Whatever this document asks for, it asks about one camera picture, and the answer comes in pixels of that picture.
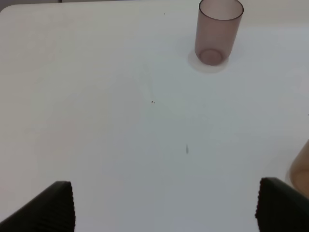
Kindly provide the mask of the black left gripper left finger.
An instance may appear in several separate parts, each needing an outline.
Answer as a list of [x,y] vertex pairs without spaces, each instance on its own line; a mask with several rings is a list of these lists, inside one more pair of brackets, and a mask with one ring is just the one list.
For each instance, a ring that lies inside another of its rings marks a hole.
[[2,232],[73,232],[76,216],[70,181],[56,181],[0,223]]

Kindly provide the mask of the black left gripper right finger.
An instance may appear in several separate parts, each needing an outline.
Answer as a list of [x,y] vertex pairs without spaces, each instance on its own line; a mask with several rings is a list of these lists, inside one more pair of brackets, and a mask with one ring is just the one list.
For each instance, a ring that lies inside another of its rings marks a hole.
[[309,200],[278,178],[264,177],[255,218],[261,232],[307,232]]

